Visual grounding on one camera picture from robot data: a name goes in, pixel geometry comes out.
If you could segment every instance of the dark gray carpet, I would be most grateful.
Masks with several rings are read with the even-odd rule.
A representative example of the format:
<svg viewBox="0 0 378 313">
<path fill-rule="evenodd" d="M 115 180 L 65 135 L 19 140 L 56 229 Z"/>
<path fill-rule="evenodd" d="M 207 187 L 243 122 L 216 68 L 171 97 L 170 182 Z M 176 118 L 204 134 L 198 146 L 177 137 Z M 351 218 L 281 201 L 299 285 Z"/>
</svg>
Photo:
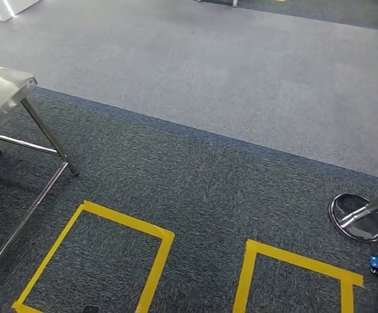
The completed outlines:
<svg viewBox="0 0 378 313">
<path fill-rule="evenodd" d="M 378 0 L 238 0 L 238 7 L 378 29 Z"/>
<path fill-rule="evenodd" d="M 378 312 L 369 257 L 378 243 L 342 237 L 327 204 L 368 198 L 378 178 L 38 89 L 32 100 L 82 170 L 65 173 L 0 263 L 0 312 L 29 282 L 83 200 L 173 231 L 152 312 L 229 312 L 247 239 L 364 276 L 355 312 Z M 43 143 L 22 110 L 0 132 Z M 1 144 L 0 243 L 58 160 Z M 50 312 L 133 312 L 159 240 L 83 213 L 26 304 Z M 339 312 L 339 282 L 258 256 L 248 312 Z"/>
</svg>

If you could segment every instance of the yellow tape square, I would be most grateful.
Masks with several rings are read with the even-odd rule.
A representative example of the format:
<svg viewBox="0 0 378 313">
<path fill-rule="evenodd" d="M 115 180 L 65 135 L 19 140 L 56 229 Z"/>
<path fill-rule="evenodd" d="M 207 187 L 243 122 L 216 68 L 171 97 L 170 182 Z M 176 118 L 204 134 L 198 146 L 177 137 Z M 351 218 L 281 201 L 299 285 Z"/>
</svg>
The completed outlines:
<svg viewBox="0 0 378 313">
<path fill-rule="evenodd" d="M 41 311 L 32 308 L 27 305 L 24 305 L 23 301 L 28 296 L 28 294 L 33 289 L 33 287 L 37 282 L 39 277 L 44 271 L 45 266 L 51 259 L 51 257 L 57 250 L 57 248 L 62 243 L 62 241 L 67 235 L 69 230 L 77 220 L 79 215 L 82 211 L 87 211 L 89 213 L 93 213 L 103 218 L 106 218 L 108 220 L 112 220 L 118 224 L 128 226 L 130 228 L 134 228 L 135 230 L 140 230 L 149 235 L 152 235 L 161 239 L 161 242 L 157 251 L 157 254 L 149 274 L 144 289 L 141 293 L 136 312 L 143 313 L 148 312 L 160 276 L 166 263 L 166 259 L 169 254 L 171 247 L 175 236 L 174 233 L 160 228 L 153 224 L 144 222 L 143 220 L 138 220 L 137 218 L 131 217 L 128 215 L 125 215 L 122 213 L 113 211 L 111 209 L 107 209 L 106 207 L 102 207 L 100 205 L 94 204 L 90 201 L 84 201 L 83 204 L 80 205 L 73 217 L 64 227 L 64 229 L 57 238 L 57 240 L 53 244 L 53 246 L 47 253 L 45 258 L 39 266 L 36 273 L 30 280 L 27 287 L 20 295 L 20 297 L 15 301 L 12 308 L 16 310 L 17 313 L 42 313 Z"/>
<path fill-rule="evenodd" d="M 363 287 L 363 276 L 361 275 L 248 239 L 246 242 L 246 253 L 234 301 L 233 313 L 244 313 L 246 311 L 254 264 L 259 253 L 340 280 L 342 313 L 354 312 L 353 285 Z"/>
</svg>

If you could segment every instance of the metal stand base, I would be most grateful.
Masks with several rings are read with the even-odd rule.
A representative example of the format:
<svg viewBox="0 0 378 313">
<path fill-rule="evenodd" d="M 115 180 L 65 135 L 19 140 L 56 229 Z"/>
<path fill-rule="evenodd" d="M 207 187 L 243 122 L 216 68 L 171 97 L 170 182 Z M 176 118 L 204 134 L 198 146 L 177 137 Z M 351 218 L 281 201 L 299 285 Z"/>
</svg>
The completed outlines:
<svg viewBox="0 0 378 313">
<path fill-rule="evenodd" d="M 352 212 L 367 205 L 370 201 L 354 194 L 340 194 L 336 197 L 329 207 L 328 215 L 334 226 L 347 237 L 358 241 L 378 241 L 378 212 L 348 226 L 342 227 L 340 221 Z"/>
</svg>

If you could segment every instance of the metal table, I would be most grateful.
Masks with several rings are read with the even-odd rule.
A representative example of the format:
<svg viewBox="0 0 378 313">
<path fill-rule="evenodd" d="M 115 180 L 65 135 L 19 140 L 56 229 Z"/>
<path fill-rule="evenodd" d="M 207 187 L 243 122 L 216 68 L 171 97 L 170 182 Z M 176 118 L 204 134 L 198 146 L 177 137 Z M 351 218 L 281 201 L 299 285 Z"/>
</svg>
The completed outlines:
<svg viewBox="0 0 378 313">
<path fill-rule="evenodd" d="M 15 145 L 20 145 L 40 151 L 42 153 L 48 153 L 51 155 L 57 155 L 63 160 L 63 163 L 59 167 L 51 179 L 28 209 L 27 214 L 20 223 L 18 227 L 14 230 L 8 241 L 0 249 L 0 259 L 9 249 L 9 247 L 15 240 L 20 231 L 27 223 L 27 221 L 37 208 L 37 206 L 47 194 L 48 191 L 66 169 L 69 168 L 74 175 L 79 175 L 77 168 L 62 149 L 57 140 L 47 127 L 40 115 L 37 112 L 33 103 L 27 99 L 28 94 L 37 86 L 37 81 L 34 75 L 9 68 L 0 67 L 0 124 L 4 122 L 15 106 L 18 104 L 23 105 L 32 118 L 42 130 L 54 149 L 35 145 L 33 143 L 24 142 L 0 135 L 0 140 Z"/>
</svg>

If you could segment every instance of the white cabinet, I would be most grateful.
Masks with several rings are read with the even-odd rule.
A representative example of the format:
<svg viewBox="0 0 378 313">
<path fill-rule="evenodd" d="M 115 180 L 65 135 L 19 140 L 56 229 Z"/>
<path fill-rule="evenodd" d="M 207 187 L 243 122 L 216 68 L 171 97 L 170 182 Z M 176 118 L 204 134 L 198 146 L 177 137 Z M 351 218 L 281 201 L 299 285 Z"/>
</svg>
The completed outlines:
<svg viewBox="0 0 378 313">
<path fill-rule="evenodd" d="M 39 0 L 0 0 L 0 21 L 6 21 Z"/>
</svg>

